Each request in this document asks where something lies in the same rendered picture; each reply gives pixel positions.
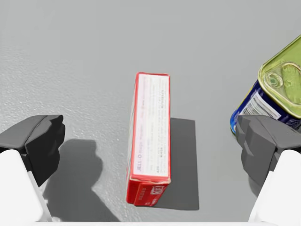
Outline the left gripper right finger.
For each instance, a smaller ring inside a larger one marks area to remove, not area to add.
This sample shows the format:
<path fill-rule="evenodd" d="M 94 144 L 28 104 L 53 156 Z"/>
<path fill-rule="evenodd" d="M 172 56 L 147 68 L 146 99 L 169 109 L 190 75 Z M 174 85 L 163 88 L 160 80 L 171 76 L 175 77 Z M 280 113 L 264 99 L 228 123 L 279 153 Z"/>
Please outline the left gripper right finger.
<path fill-rule="evenodd" d="M 243 169 L 261 188 L 252 223 L 301 223 L 301 133 L 262 115 L 241 115 L 236 138 Z"/>

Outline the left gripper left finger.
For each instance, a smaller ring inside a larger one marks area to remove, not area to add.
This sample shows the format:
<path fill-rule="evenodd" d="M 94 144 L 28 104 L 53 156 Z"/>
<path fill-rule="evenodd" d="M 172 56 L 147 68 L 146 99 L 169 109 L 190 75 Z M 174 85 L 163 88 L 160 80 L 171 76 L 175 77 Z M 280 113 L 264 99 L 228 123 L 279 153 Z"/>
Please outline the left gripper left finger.
<path fill-rule="evenodd" d="M 0 133 L 0 223 L 53 222 L 40 187 L 56 172 L 62 115 L 30 116 Z"/>

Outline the green and blue rectangular can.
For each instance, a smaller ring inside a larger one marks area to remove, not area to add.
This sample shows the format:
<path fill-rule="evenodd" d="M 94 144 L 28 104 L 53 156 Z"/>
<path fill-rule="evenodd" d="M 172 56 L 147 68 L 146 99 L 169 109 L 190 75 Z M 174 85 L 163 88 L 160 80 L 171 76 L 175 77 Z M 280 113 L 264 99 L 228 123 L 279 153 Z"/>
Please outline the green and blue rectangular can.
<path fill-rule="evenodd" d="M 301 128 L 301 35 L 260 67 L 257 80 L 230 117 L 233 134 L 239 115 L 265 115 Z"/>

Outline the red and white carton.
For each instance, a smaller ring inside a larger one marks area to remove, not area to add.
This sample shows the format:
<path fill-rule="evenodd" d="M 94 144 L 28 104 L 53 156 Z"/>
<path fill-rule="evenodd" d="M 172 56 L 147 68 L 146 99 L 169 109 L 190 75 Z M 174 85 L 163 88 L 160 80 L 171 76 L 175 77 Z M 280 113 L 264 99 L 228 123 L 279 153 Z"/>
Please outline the red and white carton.
<path fill-rule="evenodd" d="M 132 98 L 126 202 L 155 206 L 171 183 L 170 75 L 138 72 Z"/>

